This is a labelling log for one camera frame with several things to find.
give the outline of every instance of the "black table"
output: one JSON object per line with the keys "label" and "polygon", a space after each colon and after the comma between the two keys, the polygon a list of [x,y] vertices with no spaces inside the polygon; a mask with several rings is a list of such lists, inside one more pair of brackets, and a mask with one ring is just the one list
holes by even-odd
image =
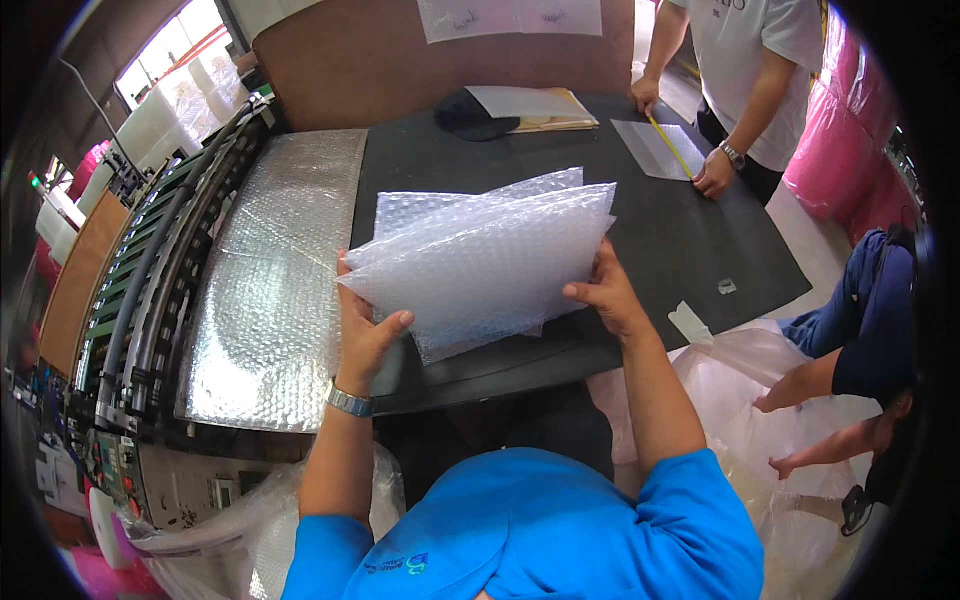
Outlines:
{"label": "black table", "polygon": [[[646,122],[646,117],[626,98],[578,98],[600,121],[598,129],[473,143],[441,131],[430,111],[373,127],[351,247],[373,238],[377,192],[481,194],[583,166],[585,183],[617,182],[612,208],[617,221],[609,236],[667,350],[686,345],[667,319],[682,300],[719,333],[810,290],[777,228],[743,181],[735,180],[715,204],[687,181],[647,177],[610,123]],[[654,113],[662,124],[681,125],[704,156],[709,153],[709,143],[671,108],[661,103]],[[378,397],[377,414],[386,415],[559,385],[621,365],[619,344],[588,308],[547,323],[541,338],[514,336],[429,367],[405,335],[387,356],[372,392]]]}

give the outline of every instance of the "tape measure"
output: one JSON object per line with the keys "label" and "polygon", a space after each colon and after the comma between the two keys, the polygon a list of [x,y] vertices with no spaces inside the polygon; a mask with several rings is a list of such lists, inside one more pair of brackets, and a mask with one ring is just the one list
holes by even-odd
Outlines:
{"label": "tape measure", "polygon": [[670,138],[667,137],[666,133],[663,132],[663,129],[660,128],[660,124],[657,123],[657,119],[651,116],[650,122],[653,124],[655,128],[657,128],[657,132],[660,134],[660,137],[663,138],[663,141],[666,142],[666,145],[670,147],[670,151],[673,152],[673,156],[676,156],[677,160],[680,161],[680,166],[684,168],[684,173],[686,173],[686,176],[689,177],[691,180],[693,180],[693,174],[690,173],[690,168],[686,166],[686,162],[684,162],[684,158],[680,156],[680,153],[677,152],[677,148],[674,147],[673,142],[670,141]]}

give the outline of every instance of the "navy blue shirt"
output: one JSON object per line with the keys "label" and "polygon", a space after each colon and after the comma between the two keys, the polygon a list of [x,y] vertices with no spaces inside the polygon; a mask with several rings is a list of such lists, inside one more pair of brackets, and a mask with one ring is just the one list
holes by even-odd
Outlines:
{"label": "navy blue shirt", "polygon": [[[868,265],[880,260],[881,250],[875,250]],[[861,278],[859,296],[867,305],[859,335],[840,351],[833,372],[835,395],[876,398],[886,408],[914,384],[912,282],[913,256],[901,246],[887,248],[876,276],[871,269]]]}
{"label": "navy blue shirt", "polygon": [[535,448],[448,471],[381,540],[308,516],[283,597],[758,598],[763,547],[708,449],[660,461],[634,501]]}

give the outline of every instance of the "stack of bubble wrap bags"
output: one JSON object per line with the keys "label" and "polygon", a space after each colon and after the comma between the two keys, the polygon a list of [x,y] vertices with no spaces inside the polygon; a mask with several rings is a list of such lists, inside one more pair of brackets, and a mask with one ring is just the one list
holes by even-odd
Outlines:
{"label": "stack of bubble wrap bags", "polygon": [[582,167],[479,196],[387,192],[373,240],[347,253],[337,280],[381,316],[416,315],[424,365],[526,333],[583,308],[564,298],[586,281],[610,216],[615,183],[583,185]]}

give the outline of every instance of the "silver watch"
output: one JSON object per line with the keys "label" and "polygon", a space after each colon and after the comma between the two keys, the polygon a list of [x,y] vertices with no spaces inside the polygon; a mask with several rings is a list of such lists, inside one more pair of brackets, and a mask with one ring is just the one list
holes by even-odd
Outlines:
{"label": "silver watch", "polygon": [[326,382],[324,402],[333,408],[342,410],[355,417],[372,417],[373,405],[375,404],[375,400],[372,397],[363,398],[341,392],[337,389],[337,386],[334,385],[333,379]]}
{"label": "silver watch", "polygon": [[720,142],[720,150],[727,155],[727,158],[730,159],[730,164],[733,165],[734,171],[739,171],[743,167],[747,166],[747,159],[743,157],[742,154],[730,147],[730,144],[727,143],[727,140]]}

